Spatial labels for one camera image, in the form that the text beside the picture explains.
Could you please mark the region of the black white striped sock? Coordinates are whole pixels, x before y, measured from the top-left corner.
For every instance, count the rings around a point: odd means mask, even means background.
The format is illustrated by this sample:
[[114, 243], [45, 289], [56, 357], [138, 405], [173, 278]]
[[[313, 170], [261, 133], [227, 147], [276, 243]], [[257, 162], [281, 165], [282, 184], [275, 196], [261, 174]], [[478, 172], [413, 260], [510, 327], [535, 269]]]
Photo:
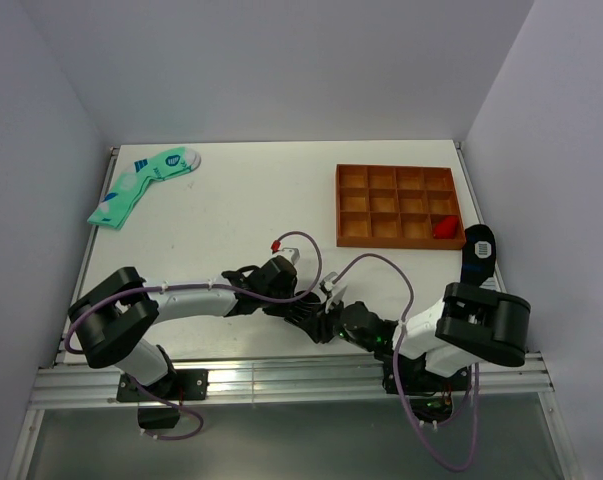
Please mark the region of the black white striped sock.
[[321, 318], [324, 304], [315, 293], [309, 293], [304, 298], [287, 305], [283, 319], [304, 331], [310, 337], [316, 337], [321, 332]]

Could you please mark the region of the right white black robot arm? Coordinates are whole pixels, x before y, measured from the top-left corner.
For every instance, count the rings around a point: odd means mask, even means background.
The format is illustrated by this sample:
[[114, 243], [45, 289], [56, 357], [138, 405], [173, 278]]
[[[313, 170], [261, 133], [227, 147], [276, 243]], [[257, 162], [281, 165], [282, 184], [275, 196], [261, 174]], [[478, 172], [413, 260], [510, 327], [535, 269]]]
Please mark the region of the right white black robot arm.
[[464, 283], [446, 286], [428, 309], [406, 321], [380, 318], [363, 302], [313, 299], [299, 327], [316, 343], [338, 337], [385, 361], [394, 355], [414, 364], [416, 383], [438, 388], [479, 361], [503, 367], [525, 363], [531, 305], [521, 297]]

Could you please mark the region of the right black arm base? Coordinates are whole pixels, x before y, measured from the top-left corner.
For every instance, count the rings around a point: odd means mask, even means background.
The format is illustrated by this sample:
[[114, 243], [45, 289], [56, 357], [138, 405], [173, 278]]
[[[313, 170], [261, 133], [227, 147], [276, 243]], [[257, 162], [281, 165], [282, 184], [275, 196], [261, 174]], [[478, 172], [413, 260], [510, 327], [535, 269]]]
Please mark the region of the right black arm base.
[[467, 398], [471, 389], [468, 367], [451, 377], [441, 377], [425, 370], [425, 357], [409, 360], [400, 356], [398, 372], [413, 414], [424, 422], [448, 420], [455, 411], [453, 394], [463, 392]]

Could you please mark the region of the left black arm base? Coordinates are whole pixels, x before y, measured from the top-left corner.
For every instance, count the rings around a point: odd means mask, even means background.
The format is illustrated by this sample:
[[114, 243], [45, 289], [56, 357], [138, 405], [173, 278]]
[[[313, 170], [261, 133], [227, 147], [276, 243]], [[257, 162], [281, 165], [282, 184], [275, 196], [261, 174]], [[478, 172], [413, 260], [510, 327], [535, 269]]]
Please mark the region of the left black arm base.
[[[206, 399], [209, 371], [206, 369], [177, 369], [152, 385], [143, 386], [128, 374], [122, 374], [116, 394], [118, 403], [157, 402], [159, 407], [139, 406], [137, 424], [142, 433], [157, 440], [177, 441], [191, 438], [201, 432], [203, 417], [186, 401]], [[186, 417], [196, 423], [190, 433], [170, 434], [180, 420]]]

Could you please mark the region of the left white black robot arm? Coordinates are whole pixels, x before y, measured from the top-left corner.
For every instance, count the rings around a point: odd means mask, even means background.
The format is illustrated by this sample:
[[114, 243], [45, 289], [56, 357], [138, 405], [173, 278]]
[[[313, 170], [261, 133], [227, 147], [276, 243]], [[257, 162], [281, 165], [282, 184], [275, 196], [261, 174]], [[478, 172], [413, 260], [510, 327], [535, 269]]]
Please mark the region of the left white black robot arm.
[[115, 271], [69, 309], [68, 338], [77, 336], [89, 367], [115, 366], [153, 399], [172, 394], [177, 374], [159, 345], [144, 339], [155, 324], [194, 316], [251, 315], [285, 308], [295, 296], [295, 248], [274, 252], [261, 267], [225, 271], [207, 282], [149, 285], [133, 267]]

